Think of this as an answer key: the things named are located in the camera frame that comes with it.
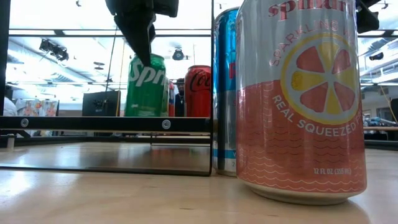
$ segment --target black metal frame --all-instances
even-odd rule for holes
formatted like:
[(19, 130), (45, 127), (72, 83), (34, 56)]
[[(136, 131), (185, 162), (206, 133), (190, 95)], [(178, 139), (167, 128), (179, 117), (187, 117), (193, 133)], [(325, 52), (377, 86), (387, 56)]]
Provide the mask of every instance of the black metal frame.
[[(9, 35), (9, 17), (10, 17), (10, 5), (11, 0), (0, 1), (0, 115), (3, 111), (3, 101), (6, 84), (6, 64), (7, 64), (7, 51), (8, 51), (8, 39), (9, 36), (20, 36), (20, 35)], [(211, 1), (211, 30), (214, 26), (214, 0)], [(211, 55), (214, 52), (213, 46), (213, 32), (211, 35), (159, 35), (159, 37), (211, 37)], [(85, 37), (81, 35), (64, 35), (61, 37)], [(211, 84), (211, 92), (213, 92), (213, 83)], [(206, 134), (209, 135), (210, 139), (201, 142), (206, 142), (210, 147), (209, 155), (209, 171), (198, 172), (198, 171), (184, 171), (184, 170), (156, 170), (156, 169), (120, 169), (120, 168), (105, 168), (105, 167), (84, 167), (82, 169), (75, 168), (59, 168), (59, 167), (18, 167), (0, 164), (0, 169), (40, 169), (40, 170), (72, 170), (72, 171), (94, 171), (94, 172), (128, 172), (135, 174), (169, 174), (169, 175), (200, 175), (209, 176), (212, 171), (212, 155), (213, 155), (213, 107), (211, 107), (210, 118), (111, 118), (111, 117), (92, 117), (92, 118), (77, 118), (77, 117), (3, 117), (0, 116), (0, 129), (13, 129), (13, 130), (25, 130), (25, 129), (48, 129), (48, 130), (72, 130), (72, 131), (96, 131), (96, 132), (122, 132), (122, 133), (188, 133), (188, 134)], [(42, 142), (53, 142), (54, 139), (42, 139)], [(72, 141), (73, 138), (64, 139), (65, 141)], [(19, 142), (36, 141), (40, 140), (17, 140)], [(129, 142), (140, 142), (140, 143), (178, 143), (184, 144), (197, 144), (198, 140), (192, 139), (122, 139), (123, 141)]]

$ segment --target wooden table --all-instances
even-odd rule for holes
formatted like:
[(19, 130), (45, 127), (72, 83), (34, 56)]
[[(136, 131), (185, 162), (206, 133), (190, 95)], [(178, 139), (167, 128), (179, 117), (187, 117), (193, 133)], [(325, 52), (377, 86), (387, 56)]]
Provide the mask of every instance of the wooden table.
[(2, 170), (0, 223), (397, 223), (398, 152), (366, 154), (367, 191), (327, 207), (268, 200), (216, 175)]

